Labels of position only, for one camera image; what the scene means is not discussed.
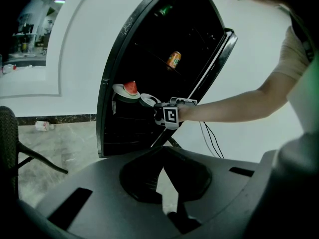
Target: black baseboard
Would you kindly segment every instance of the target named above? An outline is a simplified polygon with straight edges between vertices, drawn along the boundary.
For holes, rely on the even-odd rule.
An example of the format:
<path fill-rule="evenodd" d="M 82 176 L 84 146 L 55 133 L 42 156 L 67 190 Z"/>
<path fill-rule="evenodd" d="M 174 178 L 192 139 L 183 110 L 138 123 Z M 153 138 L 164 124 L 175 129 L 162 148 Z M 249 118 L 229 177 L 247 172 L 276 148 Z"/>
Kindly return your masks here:
<path fill-rule="evenodd" d="M 36 121 L 48 121 L 51 124 L 96 121 L 96 114 L 17 117 L 19 125 L 34 125 Z"/>

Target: tiled floor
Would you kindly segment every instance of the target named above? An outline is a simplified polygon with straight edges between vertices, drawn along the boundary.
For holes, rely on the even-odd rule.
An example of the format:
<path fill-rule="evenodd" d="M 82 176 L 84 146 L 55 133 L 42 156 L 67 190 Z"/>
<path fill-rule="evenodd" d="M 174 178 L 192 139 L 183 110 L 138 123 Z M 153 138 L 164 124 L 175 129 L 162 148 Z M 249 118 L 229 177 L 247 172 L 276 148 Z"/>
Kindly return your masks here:
<path fill-rule="evenodd" d="M 68 176 L 101 160 L 96 142 L 96 122 L 57 124 L 47 132 L 36 131 L 33 125 L 19 126 L 19 140 L 51 162 L 69 171 L 59 173 L 45 164 L 32 160 L 19 169 L 19 198 L 35 207 L 37 203 Z M 19 162 L 27 156 L 19 154 Z M 165 213 L 176 208 L 178 193 L 162 170 L 157 191 L 163 195 Z"/>

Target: white arched wall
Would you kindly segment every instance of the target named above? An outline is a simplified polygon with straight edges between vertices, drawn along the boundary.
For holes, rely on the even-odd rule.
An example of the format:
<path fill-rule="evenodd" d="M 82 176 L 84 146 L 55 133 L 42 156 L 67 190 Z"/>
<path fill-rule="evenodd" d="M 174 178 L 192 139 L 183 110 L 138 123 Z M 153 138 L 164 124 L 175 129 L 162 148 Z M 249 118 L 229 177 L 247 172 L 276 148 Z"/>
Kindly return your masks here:
<path fill-rule="evenodd" d="M 225 26 L 235 30 L 238 41 L 200 104 L 260 87 L 279 60 L 281 43 L 291 24 L 288 15 L 268 5 L 251 0 L 213 1 Z M 208 125 L 215 133 L 225 158 L 254 162 L 259 162 L 266 151 L 277 149 L 302 134 L 290 104 L 265 119 Z M 198 122 L 185 122 L 173 138 L 184 149 L 211 155 Z"/>
<path fill-rule="evenodd" d="M 50 38 L 47 65 L 58 68 L 58 85 L 45 94 L 0 99 L 17 117 L 95 114 L 101 77 L 122 26 L 142 0 L 66 0 Z M 57 74 L 42 76 L 56 80 Z"/>

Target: refrigerator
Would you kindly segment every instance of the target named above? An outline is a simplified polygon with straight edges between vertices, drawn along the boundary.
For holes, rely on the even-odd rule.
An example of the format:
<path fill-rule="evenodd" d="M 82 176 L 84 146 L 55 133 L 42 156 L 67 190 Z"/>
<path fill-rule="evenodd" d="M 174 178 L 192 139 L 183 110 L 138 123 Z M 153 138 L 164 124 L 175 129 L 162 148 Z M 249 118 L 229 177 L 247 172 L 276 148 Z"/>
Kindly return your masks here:
<path fill-rule="evenodd" d="M 153 108 L 116 99 L 114 84 L 135 81 L 139 93 L 167 102 L 200 102 L 227 61 L 237 36 L 213 0 L 143 0 L 120 30 L 103 72 L 97 105 L 100 157 L 162 146 L 174 134 Z M 180 53 L 175 68 L 167 65 Z"/>

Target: black cable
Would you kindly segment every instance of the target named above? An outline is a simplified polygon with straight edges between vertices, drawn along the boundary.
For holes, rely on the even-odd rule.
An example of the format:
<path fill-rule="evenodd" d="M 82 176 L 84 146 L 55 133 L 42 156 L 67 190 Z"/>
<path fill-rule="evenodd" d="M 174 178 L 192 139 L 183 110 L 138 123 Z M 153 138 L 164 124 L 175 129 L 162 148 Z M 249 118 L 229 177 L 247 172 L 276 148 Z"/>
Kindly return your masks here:
<path fill-rule="evenodd" d="M 216 157 L 215 154 L 211 151 L 211 149 L 210 149 L 210 147 L 209 147 L 209 145 L 208 145 L 208 143 L 207 143 L 207 141 L 206 141 L 206 137 L 205 137 L 205 135 L 204 135 L 204 131 L 203 131 L 203 127 L 202 127 L 202 125 L 201 125 L 201 122 L 199 122 L 199 125 L 200 125 L 200 130 L 201 130 L 201 133 L 202 133 L 202 135 L 203 135 L 204 141 L 205 141 L 205 143 L 206 143 L 206 146 L 207 146 L 209 152 L 213 155 L 213 157 Z"/>
<path fill-rule="evenodd" d="M 215 138 L 215 141 L 216 141 L 216 143 L 217 143 L 217 147 L 218 147 L 218 149 L 219 149 L 219 151 L 220 151 L 220 154 L 222 155 L 223 158 L 225 158 L 224 155 L 223 155 L 223 152 L 221 152 L 221 150 L 220 150 L 220 148 L 219 148 L 218 141 L 217 141 L 216 136 L 214 135 L 213 131 L 209 128 L 209 126 L 208 126 L 205 122 L 204 122 L 204 124 L 205 124 L 206 128 L 208 128 L 209 131 L 211 131 L 211 133 L 213 134 L 213 136 L 214 136 L 214 138 Z"/>
<path fill-rule="evenodd" d="M 209 131 L 208 131 L 208 126 L 206 125 L 206 123 L 204 123 L 204 124 L 205 124 L 205 126 L 206 126 L 206 130 L 207 130 L 207 132 L 208 132 L 211 145 L 213 145 L 213 148 L 214 148 L 216 154 L 221 158 L 221 156 L 218 154 L 217 150 L 215 149 L 215 146 L 214 146 L 214 144 L 213 144 L 213 141 L 212 141 L 212 139 L 211 139 L 211 137 L 210 137 L 210 133 L 209 133 Z"/>

